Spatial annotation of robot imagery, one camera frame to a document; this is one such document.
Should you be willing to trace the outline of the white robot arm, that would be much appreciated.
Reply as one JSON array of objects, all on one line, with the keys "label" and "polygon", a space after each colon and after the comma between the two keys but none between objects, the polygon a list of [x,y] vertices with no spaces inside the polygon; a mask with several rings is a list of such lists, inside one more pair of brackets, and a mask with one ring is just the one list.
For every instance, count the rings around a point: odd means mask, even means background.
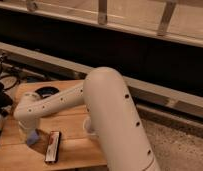
[{"label": "white robot arm", "polygon": [[161,171],[123,76],[98,67],[83,82],[45,99],[23,94],[14,118],[25,139],[47,115],[84,104],[109,171]]}]

